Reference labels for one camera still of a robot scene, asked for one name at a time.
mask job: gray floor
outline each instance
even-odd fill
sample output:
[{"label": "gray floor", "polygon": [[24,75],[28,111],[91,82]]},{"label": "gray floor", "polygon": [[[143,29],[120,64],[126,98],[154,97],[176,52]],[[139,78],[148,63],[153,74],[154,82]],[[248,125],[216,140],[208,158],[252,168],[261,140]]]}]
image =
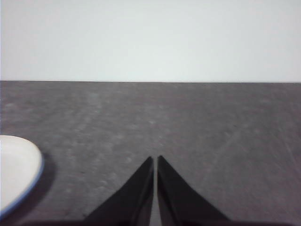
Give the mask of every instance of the gray floor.
[{"label": "gray floor", "polygon": [[162,154],[230,218],[301,225],[301,84],[2,81],[1,133],[46,159],[7,224],[83,219]]}]

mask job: wall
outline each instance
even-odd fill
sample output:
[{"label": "wall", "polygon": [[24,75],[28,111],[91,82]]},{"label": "wall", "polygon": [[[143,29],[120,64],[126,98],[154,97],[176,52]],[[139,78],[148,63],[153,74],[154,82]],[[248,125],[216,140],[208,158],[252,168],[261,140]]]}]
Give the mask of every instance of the wall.
[{"label": "wall", "polygon": [[301,81],[300,0],[3,0],[1,79]]}]

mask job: plate rim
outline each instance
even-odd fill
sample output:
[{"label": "plate rim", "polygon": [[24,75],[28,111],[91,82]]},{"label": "plate rim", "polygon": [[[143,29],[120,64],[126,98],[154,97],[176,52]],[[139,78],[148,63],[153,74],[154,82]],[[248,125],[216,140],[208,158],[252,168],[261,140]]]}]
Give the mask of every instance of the plate rim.
[{"label": "plate rim", "polygon": [[[6,136],[6,137],[16,137],[16,136],[11,136],[11,135],[4,135],[4,134],[0,134],[0,136]],[[30,140],[27,140],[25,138],[22,137],[16,137],[16,138],[20,138],[23,139],[27,142],[32,143],[34,146],[36,146],[33,142],[31,142]],[[9,213],[11,213],[18,205],[20,205],[22,203],[22,201],[29,195],[29,193],[32,191],[32,189],[36,186],[38,180],[40,179],[42,172],[44,170],[44,166],[45,166],[45,160],[43,157],[42,152],[40,151],[40,149],[37,147],[40,156],[41,156],[41,161],[40,161],[40,167],[38,170],[38,173],[36,174],[36,176],[34,177],[34,179],[32,180],[32,182],[29,184],[29,186],[19,195],[17,196],[6,208],[4,208],[3,210],[0,209],[0,221],[3,220],[3,218],[5,218]]]}]

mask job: floor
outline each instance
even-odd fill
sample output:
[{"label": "floor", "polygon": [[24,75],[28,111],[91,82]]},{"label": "floor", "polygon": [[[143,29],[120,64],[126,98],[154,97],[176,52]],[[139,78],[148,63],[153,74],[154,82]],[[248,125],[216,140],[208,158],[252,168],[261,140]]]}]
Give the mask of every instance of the floor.
[{"label": "floor", "polygon": [[301,225],[301,84],[2,81],[1,134],[46,162],[3,225],[83,219],[158,155],[231,219]]}]

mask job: blue plate edge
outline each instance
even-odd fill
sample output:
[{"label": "blue plate edge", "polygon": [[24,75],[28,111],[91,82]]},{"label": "blue plate edge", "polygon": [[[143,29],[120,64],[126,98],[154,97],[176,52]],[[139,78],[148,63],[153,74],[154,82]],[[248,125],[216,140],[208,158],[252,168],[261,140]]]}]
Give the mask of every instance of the blue plate edge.
[{"label": "blue plate edge", "polygon": [[45,161],[43,155],[41,155],[41,167],[39,169],[39,172],[33,182],[30,184],[30,186],[27,188],[25,192],[23,192],[16,200],[14,200],[11,204],[9,204],[4,210],[0,210],[0,221],[3,220],[9,213],[11,213],[13,210],[15,210],[18,205],[22,203],[22,201],[30,194],[32,189],[36,186],[37,182],[39,181],[42,172],[44,170]]}]

